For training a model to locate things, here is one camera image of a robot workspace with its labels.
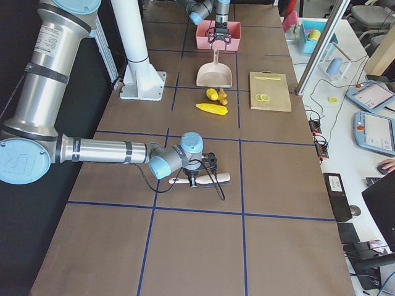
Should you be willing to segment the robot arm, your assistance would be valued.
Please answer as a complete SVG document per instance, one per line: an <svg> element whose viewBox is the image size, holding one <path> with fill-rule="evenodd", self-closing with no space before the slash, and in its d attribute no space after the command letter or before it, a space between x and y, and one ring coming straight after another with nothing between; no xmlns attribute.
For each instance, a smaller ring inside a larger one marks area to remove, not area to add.
<svg viewBox="0 0 395 296"><path fill-rule="evenodd" d="M225 43L225 49L231 44L231 34L228 29L228 12L230 2L231 1L226 0L177 1L177 3L185 8L189 15L189 19L195 25L199 25L214 9L215 25L213 32L209 33L208 42L210 45L213 45L217 41L223 41Z"/></svg>
<svg viewBox="0 0 395 296"><path fill-rule="evenodd" d="M41 19L37 1L1 1L1 120L14 115ZM101 37L80 41L55 119L59 134L91 138L127 60L110 1L99 8Z"/></svg>

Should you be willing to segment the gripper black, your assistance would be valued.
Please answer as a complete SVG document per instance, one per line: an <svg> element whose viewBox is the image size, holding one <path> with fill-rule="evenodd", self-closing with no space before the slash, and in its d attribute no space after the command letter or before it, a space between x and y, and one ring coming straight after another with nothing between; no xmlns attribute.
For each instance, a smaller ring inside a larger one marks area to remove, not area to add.
<svg viewBox="0 0 395 296"><path fill-rule="evenodd" d="M209 28L209 35L207 36L207 43L210 48L213 48L213 44L216 41L223 41L225 43L224 49L227 49L231 44L231 37L229 34L229 29L227 23L216 22L213 27Z"/></svg>
<svg viewBox="0 0 395 296"><path fill-rule="evenodd" d="M196 187L197 183L196 183L196 178L199 174L199 172L202 170L202 168L200 166L196 167L196 168L192 168L192 167L187 167L184 168L183 171L185 173L185 175L188 177L189 179L189 185L190 187Z"/></svg>

